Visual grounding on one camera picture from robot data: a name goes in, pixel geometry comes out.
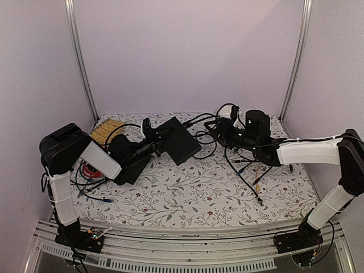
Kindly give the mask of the black TP-Link network switch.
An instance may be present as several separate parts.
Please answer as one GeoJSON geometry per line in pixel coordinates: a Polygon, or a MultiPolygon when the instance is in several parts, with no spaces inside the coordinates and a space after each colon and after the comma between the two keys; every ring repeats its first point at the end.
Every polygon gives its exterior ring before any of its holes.
{"type": "Polygon", "coordinates": [[[161,133],[162,147],[179,166],[201,150],[201,145],[184,125],[173,117],[157,127],[161,133]]]}

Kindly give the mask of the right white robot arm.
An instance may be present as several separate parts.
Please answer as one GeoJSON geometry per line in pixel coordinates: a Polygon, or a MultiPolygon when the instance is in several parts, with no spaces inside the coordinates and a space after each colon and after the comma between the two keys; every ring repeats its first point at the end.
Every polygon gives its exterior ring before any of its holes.
{"type": "Polygon", "coordinates": [[[363,140],[354,129],[319,138],[274,138],[270,117],[260,110],[247,111],[242,127],[239,121],[239,111],[232,107],[229,117],[217,117],[204,126],[224,149],[248,150],[268,167],[302,164],[315,184],[337,178],[297,231],[273,238],[280,254],[322,244],[321,229],[363,194],[363,140]]]}

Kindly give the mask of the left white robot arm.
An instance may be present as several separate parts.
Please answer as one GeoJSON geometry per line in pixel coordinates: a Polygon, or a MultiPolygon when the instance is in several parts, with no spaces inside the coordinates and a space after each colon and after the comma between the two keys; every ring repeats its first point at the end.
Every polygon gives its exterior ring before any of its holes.
{"type": "Polygon", "coordinates": [[[101,147],[88,133],[70,123],[42,139],[39,145],[41,163],[45,169],[48,195],[58,225],[56,243],[100,253],[104,232],[95,229],[81,231],[71,192],[71,172],[84,160],[107,179],[118,185],[134,184],[152,154],[164,152],[162,144],[172,133],[170,127],[152,128],[149,120],[142,123],[143,140],[131,142],[122,134],[107,140],[101,147]]]}

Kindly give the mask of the white bowl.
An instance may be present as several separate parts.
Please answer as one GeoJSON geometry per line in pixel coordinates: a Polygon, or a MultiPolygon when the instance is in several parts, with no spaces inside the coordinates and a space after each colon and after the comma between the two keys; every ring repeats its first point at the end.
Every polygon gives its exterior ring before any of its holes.
{"type": "Polygon", "coordinates": [[[218,113],[217,115],[219,115],[220,117],[223,118],[231,118],[231,110],[232,110],[232,105],[226,105],[224,106],[218,113]]]}

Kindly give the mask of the aluminium front rail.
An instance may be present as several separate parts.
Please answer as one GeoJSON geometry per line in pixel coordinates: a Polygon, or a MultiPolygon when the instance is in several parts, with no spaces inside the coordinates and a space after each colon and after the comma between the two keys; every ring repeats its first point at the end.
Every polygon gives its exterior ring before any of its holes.
{"type": "Polygon", "coordinates": [[[273,239],[297,229],[297,220],[232,227],[166,228],[81,220],[106,230],[99,254],[85,253],[89,272],[356,272],[338,222],[326,225],[318,263],[302,267],[279,253],[273,239]]]}

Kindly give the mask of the right aluminium frame post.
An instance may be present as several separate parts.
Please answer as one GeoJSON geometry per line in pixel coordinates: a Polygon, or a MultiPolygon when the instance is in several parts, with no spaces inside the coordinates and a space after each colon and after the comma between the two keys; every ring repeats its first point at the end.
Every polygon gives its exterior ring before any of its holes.
{"type": "Polygon", "coordinates": [[[284,96],[283,104],[279,114],[279,119],[281,123],[284,123],[284,121],[286,120],[289,111],[289,106],[292,102],[293,93],[295,90],[295,85],[297,83],[300,65],[304,54],[304,48],[307,41],[311,12],[312,12],[312,0],[304,0],[295,56],[293,59],[293,65],[288,80],[286,94],[284,96]]]}

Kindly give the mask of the aluminium frame post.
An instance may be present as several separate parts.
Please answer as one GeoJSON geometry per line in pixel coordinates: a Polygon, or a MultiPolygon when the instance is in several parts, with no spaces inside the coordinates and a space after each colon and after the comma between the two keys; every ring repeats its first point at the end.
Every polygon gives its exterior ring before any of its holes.
{"type": "Polygon", "coordinates": [[[78,33],[77,27],[77,19],[75,13],[75,2],[73,0],[65,0],[65,12],[67,16],[69,31],[71,35],[71,41],[73,50],[75,52],[75,58],[77,62],[77,67],[80,73],[81,83],[84,88],[85,97],[89,106],[89,110],[91,112],[92,118],[94,121],[99,119],[98,111],[96,108],[96,103],[94,101],[94,97],[92,94],[92,90],[90,87],[90,82],[88,78],[88,74],[86,71],[85,61],[82,54],[82,47],[80,42],[80,36],[78,33]]]}
{"type": "Polygon", "coordinates": [[[295,90],[295,85],[297,83],[300,65],[304,54],[304,48],[307,41],[311,12],[312,12],[312,0],[304,0],[295,56],[293,59],[293,65],[288,80],[286,94],[284,96],[283,104],[279,114],[279,119],[281,123],[284,123],[284,121],[286,120],[289,111],[289,106],[292,102],[293,93],[295,90]]]}

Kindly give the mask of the left aluminium frame post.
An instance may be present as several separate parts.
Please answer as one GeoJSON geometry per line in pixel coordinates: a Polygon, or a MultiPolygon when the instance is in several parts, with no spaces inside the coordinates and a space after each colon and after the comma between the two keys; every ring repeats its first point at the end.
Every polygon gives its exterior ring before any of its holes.
{"type": "Polygon", "coordinates": [[[77,27],[77,19],[75,13],[75,2],[73,0],[65,0],[65,12],[67,16],[69,31],[71,35],[71,41],[73,50],[75,52],[75,58],[77,62],[77,67],[80,73],[81,83],[84,88],[85,97],[89,106],[89,110],[91,112],[92,118],[94,121],[99,119],[98,111],[96,108],[96,103],[94,101],[94,97],[92,94],[92,90],[90,87],[90,82],[88,78],[88,74],[86,71],[85,61],[82,54],[82,47],[80,42],[80,36],[78,33],[77,27]]]}

